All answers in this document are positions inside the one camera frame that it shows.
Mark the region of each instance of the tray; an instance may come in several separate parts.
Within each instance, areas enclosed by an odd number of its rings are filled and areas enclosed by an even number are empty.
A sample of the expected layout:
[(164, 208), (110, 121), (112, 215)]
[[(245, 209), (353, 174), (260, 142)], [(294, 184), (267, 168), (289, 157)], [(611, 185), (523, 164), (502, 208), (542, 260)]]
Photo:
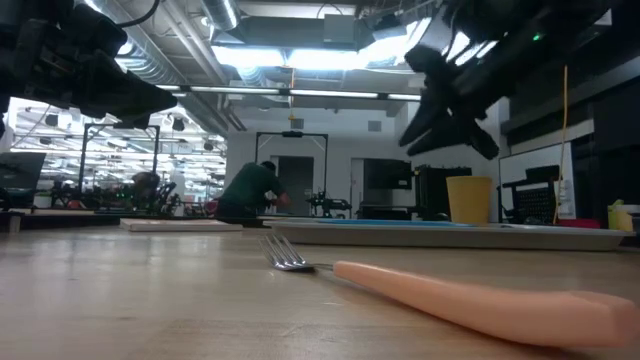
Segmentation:
[(120, 227), (129, 231), (242, 231), (242, 225), (218, 220), (120, 219)]
[(624, 237), (635, 236), (616, 230), (418, 221), (289, 219), (264, 224), (292, 243), (314, 245), (611, 251)]

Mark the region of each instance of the fork handle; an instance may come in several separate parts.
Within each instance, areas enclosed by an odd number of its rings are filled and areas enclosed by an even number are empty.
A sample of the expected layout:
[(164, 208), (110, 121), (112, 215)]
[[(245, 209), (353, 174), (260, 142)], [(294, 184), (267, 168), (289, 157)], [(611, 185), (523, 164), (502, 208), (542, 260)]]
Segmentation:
[(343, 261), (333, 272), (431, 315), (519, 343), (614, 347), (640, 330), (635, 304), (605, 294), (497, 289)]

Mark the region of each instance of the yellow object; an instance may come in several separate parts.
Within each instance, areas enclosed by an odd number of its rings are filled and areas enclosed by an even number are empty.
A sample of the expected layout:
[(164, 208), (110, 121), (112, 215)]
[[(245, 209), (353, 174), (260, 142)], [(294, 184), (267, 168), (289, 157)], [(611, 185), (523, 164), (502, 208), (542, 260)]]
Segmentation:
[(609, 219), (609, 229), (618, 229), (618, 220), (616, 218), (616, 206), (624, 205), (624, 201), (616, 200), (612, 205), (607, 206), (607, 214)]
[(451, 221), (464, 224), (489, 222), (491, 178), (455, 176), (447, 178)]
[(553, 215), (553, 224), (558, 222), (558, 210), (560, 209), (560, 186), (562, 184), (564, 169), (564, 144), (567, 141), (567, 121), (569, 120), (569, 67), (564, 66), (564, 117), (562, 121), (562, 150), (560, 151), (560, 175), (558, 176), (558, 194), (556, 194), (556, 211)]
[(622, 231), (633, 231), (633, 218), (627, 211), (625, 210), (615, 211), (615, 217), (616, 217), (616, 229), (622, 230)]

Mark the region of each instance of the whiteboard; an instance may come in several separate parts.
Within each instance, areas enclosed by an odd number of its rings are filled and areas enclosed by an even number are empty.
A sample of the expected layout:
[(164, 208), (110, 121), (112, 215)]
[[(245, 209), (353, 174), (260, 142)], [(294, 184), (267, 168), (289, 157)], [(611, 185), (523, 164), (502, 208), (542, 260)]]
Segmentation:
[[(526, 179), (526, 170), (530, 168), (550, 165), (560, 166), (561, 154), (562, 145), (557, 144), (500, 159), (500, 185)], [(573, 163), (570, 142), (567, 142), (564, 146), (563, 178), (563, 192), (560, 196), (561, 206), (558, 217), (561, 219), (575, 219), (575, 193), (573, 187)], [(518, 189), (526, 190), (546, 186), (546, 184), (530, 185), (518, 187)], [(558, 182), (556, 182), (555, 191), (556, 196), (558, 196)], [(511, 189), (501, 188), (501, 192), (502, 206), (507, 210), (513, 209)]]

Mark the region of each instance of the wooden table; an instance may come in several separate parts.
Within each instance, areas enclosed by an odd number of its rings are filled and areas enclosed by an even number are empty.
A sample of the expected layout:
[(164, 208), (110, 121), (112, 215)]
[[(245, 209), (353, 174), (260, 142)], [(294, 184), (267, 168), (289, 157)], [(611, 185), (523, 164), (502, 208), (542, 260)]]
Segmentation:
[[(333, 279), (271, 269), (244, 233), (25, 231), (0, 241), (0, 358), (639, 359), (495, 340)], [(309, 260), (370, 262), (530, 290), (640, 303), (637, 254), (300, 246)]]

